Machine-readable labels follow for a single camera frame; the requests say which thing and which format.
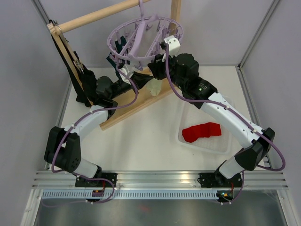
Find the cream sock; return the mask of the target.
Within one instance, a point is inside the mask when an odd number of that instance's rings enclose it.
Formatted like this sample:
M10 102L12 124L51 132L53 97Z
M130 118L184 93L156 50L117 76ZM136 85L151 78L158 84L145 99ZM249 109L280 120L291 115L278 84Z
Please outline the cream sock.
M153 78L146 84L146 89L154 97L158 96L161 92L162 80Z

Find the purple round clip hanger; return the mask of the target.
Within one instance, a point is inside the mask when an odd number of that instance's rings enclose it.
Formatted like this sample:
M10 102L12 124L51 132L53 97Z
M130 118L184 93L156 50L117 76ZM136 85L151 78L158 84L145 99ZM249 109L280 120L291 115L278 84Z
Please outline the purple round clip hanger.
M175 24L174 36L182 41L183 28L175 20L158 16L156 13L151 16L144 15L143 1L140 0L140 17L127 21L115 28L107 39L107 46L116 65L120 63L132 64L138 70L142 70L155 55L161 53L160 44L164 38L171 36L171 24ZM115 50L115 41L120 42L124 36L127 43L118 54Z

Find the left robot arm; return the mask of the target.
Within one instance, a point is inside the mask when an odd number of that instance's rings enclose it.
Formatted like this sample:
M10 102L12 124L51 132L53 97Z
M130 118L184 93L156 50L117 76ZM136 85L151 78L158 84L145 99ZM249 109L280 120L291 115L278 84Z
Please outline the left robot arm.
M81 142L97 126L110 119L116 110L129 107L138 98L138 91L153 77L142 73L117 71L119 79L98 79L90 76L92 86L88 89L94 99L88 113L64 128L53 127L48 136L44 159L53 173L68 172L84 179L92 187L102 183L102 168L82 157Z

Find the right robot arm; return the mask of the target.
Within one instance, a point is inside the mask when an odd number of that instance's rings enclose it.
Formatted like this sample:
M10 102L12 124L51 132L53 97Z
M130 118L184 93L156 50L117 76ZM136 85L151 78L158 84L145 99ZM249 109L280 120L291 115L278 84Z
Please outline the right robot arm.
M148 63L154 78L170 79L182 97L216 119L240 143L241 150L224 161L214 172L214 182L226 186L235 176L254 170L269 152L275 137L271 128L262 129L242 116L217 88L199 75L199 64L191 54L164 59L158 54Z

